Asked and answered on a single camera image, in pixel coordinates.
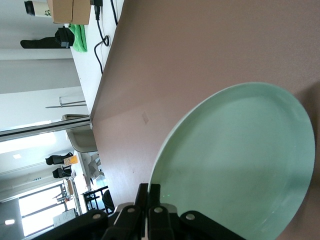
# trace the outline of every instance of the bolt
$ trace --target bolt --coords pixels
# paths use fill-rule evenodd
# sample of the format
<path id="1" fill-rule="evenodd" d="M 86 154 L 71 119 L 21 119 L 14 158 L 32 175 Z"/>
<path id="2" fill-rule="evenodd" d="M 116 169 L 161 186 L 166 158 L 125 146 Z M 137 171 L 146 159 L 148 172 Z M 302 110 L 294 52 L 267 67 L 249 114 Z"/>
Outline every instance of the bolt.
<path id="1" fill-rule="evenodd" d="M 162 213 L 162 211 L 163 211 L 163 209 L 161 207 L 159 207 L 159 206 L 154 209 L 154 212 L 156 214 Z"/>
<path id="2" fill-rule="evenodd" d="M 133 207 L 130 207 L 130 208 L 127 210 L 127 212 L 130 213 L 130 214 L 133 213 L 134 211 L 135 211 L 135 209 L 134 209 Z"/>
<path id="3" fill-rule="evenodd" d="M 185 218 L 186 218 L 187 220 L 195 220 L 196 217 L 195 217 L 195 215 L 189 213 L 189 214 L 187 214 L 187 215 L 185 216 Z"/>
<path id="4" fill-rule="evenodd" d="M 92 218 L 93 219 L 99 219 L 99 218 L 101 218 L 101 214 L 97 213 L 97 214 L 93 215 Z"/>

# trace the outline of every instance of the plate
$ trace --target plate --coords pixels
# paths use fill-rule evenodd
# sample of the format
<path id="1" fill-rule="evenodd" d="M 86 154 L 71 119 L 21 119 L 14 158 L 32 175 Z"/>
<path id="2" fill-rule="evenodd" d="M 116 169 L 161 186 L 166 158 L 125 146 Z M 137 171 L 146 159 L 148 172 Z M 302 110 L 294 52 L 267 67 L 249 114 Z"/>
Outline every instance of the plate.
<path id="1" fill-rule="evenodd" d="M 226 88 L 173 128 L 150 183 L 178 214 L 195 210 L 247 240 L 274 240 L 310 184 L 315 137 L 303 106 L 263 82 Z"/>

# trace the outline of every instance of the green towel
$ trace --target green towel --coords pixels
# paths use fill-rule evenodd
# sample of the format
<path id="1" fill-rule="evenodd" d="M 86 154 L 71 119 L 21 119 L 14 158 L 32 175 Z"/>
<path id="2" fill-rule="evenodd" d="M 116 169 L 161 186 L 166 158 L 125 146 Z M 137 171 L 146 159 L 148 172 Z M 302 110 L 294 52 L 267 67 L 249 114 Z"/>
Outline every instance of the green towel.
<path id="1" fill-rule="evenodd" d="M 88 49 L 85 26 L 70 24 L 69 29 L 74 34 L 74 43 L 72 45 L 73 49 L 80 53 L 86 53 Z"/>

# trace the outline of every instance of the brown tabletop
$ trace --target brown tabletop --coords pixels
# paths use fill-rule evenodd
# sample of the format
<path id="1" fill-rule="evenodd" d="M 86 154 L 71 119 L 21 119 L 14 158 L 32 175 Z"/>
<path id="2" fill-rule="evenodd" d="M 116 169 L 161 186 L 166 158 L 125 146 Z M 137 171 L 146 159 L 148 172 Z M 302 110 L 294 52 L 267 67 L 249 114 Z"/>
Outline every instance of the brown tabletop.
<path id="1" fill-rule="evenodd" d="M 320 2 L 126 1 L 92 111 L 115 205 L 150 179 L 166 136 L 189 110 L 226 87 L 268 82 L 293 93 L 318 142 Z M 317 144 L 308 193 L 278 240 L 320 236 Z"/>

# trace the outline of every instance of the cardboard box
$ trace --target cardboard box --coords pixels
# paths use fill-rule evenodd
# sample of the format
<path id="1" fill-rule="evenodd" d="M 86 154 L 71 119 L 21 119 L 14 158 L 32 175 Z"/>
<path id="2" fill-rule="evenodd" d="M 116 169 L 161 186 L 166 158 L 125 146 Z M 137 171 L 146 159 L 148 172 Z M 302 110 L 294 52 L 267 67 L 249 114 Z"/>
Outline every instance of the cardboard box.
<path id="1" fill-rule="evenodd" d="M 47 0 L 55 24 L 88 25 L 90 0 Z"/>

